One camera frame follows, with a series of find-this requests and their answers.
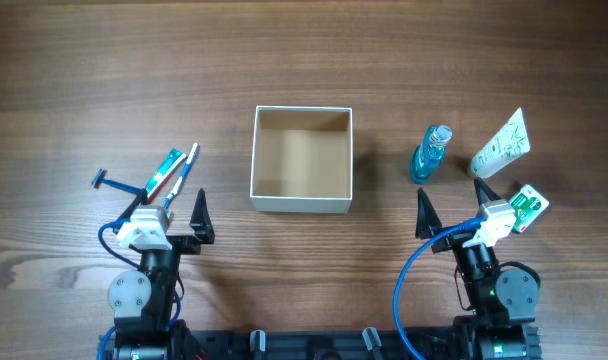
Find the toothpaste tube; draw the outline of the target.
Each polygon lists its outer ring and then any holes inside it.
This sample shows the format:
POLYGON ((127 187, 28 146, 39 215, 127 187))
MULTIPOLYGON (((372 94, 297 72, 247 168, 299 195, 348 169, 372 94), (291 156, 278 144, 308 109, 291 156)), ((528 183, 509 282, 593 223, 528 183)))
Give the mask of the toothpaste tube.
POLYGON ((175 170, 186 160, 187 155, 182 151, 172 148, 164 161, 150 177, 145 185, 147 202, 150 203, 175 170))

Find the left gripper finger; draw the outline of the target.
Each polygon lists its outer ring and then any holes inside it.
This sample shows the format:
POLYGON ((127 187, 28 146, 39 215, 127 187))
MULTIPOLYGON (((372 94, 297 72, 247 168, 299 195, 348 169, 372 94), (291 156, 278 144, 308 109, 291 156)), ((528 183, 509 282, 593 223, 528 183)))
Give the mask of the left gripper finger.
POLYGON ((118 216, 118 220, 130 218, 138 206, 147 204, 148 193, 145 188, 141 188, 140 191, 135 195, 135 198, 130 205, 118 216))
POLYGON ((203 188, 198 191, 189 226, 193 229, 194 236, 201 243, 214 243, 215 231, 208 213, 206 192, 203 188))

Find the blue mouthwash bottle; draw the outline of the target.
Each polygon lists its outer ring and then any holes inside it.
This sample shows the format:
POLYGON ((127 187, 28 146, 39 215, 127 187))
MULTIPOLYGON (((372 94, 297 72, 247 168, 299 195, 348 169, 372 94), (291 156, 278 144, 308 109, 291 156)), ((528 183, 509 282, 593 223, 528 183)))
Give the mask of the blue mouthwash bottle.
POLYGON ((440 166, 452 136, 452 130, 446 125, 429 127, 411 158, 410 175, 414 183, 424 184, 428 181, 432 172, 440 166))

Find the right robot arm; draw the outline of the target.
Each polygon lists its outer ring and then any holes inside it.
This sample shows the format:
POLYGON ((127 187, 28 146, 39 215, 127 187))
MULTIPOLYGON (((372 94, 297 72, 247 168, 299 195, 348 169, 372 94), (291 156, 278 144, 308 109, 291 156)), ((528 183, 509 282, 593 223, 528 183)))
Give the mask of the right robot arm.
POLYGON ((474 180, 479 204, 477 215, 484 222, 477 229, 444 227, 426 192, 418 191, 415 236, 429 240, 448 234, 430 245, 435 254, 452 252, 454 278, 462 282, 469 301, 466 316, 457 316, 450 326, 407 328, 405 335, 425 359, 523 359, 543 357, 536 318, 541 279, 530 267, 509 261, 501 263, 484 233, 490 222, 510 234, 514 214, 510 204, 479 177, 474 180))

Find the blue disposable razor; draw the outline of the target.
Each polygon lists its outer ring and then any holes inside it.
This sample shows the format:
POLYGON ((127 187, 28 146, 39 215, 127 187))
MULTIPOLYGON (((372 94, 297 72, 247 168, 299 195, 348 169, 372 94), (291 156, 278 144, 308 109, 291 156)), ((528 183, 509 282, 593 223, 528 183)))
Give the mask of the blue disposable razor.
POLYGON ((107 179, 106 178, 106 174, 107 174, 107 170, 100 168, 97 172, 97 174, 94 176, 93 180, 90 183, 90 186, 98 189, 102 184, 105 184, 107 186, 116 188, 118 190, 127 192, 127 193, 131 193, 134 195, 137 195, 140 193, 140 188, 137 188, 135 186, 129 185, 129 184, 125 184, 116 180, 111 180, 111 179, 107 179))

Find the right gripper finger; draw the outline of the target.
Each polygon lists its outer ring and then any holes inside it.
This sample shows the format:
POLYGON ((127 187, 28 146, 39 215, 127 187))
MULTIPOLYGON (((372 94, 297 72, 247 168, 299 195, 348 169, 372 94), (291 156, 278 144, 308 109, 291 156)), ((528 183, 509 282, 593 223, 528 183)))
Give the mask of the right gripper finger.
POLYGON ((415 237, 419 239, 430 239, 442 230, 443 225, 430 198, 422 187, 418 189, 417 195, 418 213, 415 237))
POLYGON ((481 177, 476 177, 474 179, 474 187, 479 205, 501 199, 501 197, 496 194, 481 177))

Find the white lotion tube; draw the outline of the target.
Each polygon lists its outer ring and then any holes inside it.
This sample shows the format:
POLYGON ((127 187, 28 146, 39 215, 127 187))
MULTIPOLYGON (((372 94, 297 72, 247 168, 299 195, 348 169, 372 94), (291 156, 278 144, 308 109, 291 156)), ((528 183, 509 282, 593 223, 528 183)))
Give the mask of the white lotion tube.
POLYGON ((518 108, 492 139, 472 158, 467 169, 468 175, 472 178, 489 178, 529 151, 530 141, 523 111, 518 108))

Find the blue white toothbrush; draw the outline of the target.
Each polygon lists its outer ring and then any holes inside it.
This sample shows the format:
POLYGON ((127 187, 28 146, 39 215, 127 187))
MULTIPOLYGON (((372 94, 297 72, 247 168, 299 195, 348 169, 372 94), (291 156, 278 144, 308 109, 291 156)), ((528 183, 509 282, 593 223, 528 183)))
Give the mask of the blue white toothbrush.
POLYGON ((188 176, 188 173, 190 172, 190 170, 195 162, 195 159, 197 158, 197 156, 199 154, 199 149, 200 149, 200 145, 198 143, 194 143, 192 145, 191 151, 190 151, 189 155, 187 156, 187 159, 184 163, 180 176, 178 177, 176 183, 174 184, 173 188, 171 189, 171 191, 166 196, 166 198, 163 202, 164 209, 168 209, 171 202, 173 201, 173 199, 181 192, 183 184, 188 176))

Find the green soap bar pack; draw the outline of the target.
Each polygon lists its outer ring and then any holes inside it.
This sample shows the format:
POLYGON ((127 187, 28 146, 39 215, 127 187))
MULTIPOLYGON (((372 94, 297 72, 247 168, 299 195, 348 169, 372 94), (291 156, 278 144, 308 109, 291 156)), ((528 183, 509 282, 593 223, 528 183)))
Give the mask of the green soap bar pack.
POLYGON ((509 204, 515 212, 516 221, 512 227, 515 233, 523 233, 550 206, 550 202, 529 184, 523 185, 510 198, 509 204))

